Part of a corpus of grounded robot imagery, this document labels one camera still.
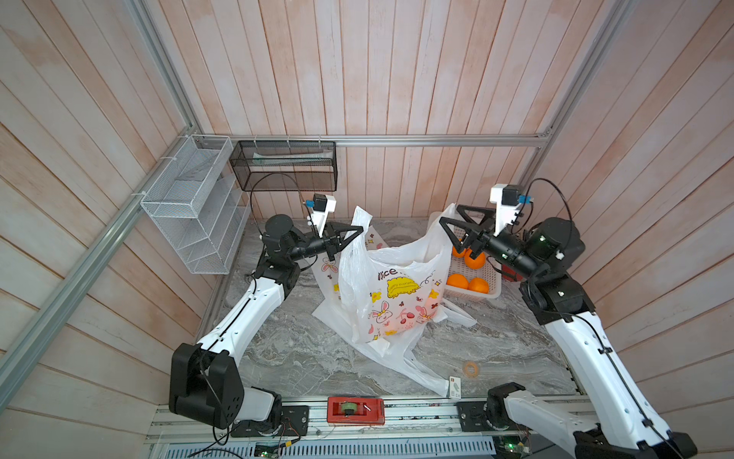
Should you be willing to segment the white printed plastic bag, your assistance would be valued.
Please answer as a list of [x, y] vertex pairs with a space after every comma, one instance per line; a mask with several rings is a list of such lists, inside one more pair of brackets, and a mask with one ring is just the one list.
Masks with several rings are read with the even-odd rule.
[[362, 233], [340, 254], [338, 285], [351, 341], [387, 339], [432, 321], [447, 284], [453, 245], [438, 219], [416, 241], [369, 250], [372, 215], [357, 207]]

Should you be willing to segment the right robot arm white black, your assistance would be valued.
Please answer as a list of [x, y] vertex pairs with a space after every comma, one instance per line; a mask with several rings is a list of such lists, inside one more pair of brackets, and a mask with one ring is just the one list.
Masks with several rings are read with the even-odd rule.
[[596, 419], [574, 415], [509, 382], [487, 392], [486, 424], [524, 426], [575, 458], [692, 458], [689, 434], [671, 430], [646, 400], [606, 337], [596, 308], [568, 270], [584, 252], [570, 219], [551, 217], [525, 236], [495, 231], [496, 212], [460, 205], [439, 219], [454, 248], [486, 254], [520, 275], [521, 296], [560, 347], [594, 407]]

